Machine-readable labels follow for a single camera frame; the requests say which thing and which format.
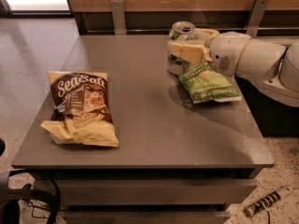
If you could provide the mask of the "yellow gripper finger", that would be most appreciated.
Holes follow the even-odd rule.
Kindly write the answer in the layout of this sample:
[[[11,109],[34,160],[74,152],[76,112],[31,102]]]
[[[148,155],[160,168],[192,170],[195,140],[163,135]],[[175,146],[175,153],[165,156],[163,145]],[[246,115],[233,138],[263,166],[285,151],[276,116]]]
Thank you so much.
[[[203,40],[206,45],[210,45],[212,40],[220,34],[220,32],[217,30],[202,28],[196,28],[195,33],[197,38]]]
[[[202,44],[169,41],[167,47],[171,55],[188,63],[198,64],[211,61],[209,49]]]

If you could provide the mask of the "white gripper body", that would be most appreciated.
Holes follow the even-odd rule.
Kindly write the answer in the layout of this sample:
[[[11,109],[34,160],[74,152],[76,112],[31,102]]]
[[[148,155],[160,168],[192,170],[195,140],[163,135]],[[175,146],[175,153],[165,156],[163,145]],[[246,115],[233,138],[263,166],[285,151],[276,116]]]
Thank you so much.
[[[250,40],[250,35],[237,32],[226,32],[216,36],[209,48],[211,67],[218,73],[233,77],[241,53]]]

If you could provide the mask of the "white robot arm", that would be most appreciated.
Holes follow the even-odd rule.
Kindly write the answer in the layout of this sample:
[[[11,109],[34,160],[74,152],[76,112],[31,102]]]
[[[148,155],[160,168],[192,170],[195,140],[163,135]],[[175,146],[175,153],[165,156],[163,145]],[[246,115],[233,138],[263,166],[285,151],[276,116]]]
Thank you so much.
[[[168,40],[167,53],[177,62],[168,68],[181,74],[192,64],[207,62],[220,74],[243,78],[269,98],[298,107],[298,47],[298,42],[285,47],[237,32],[194,29]]]

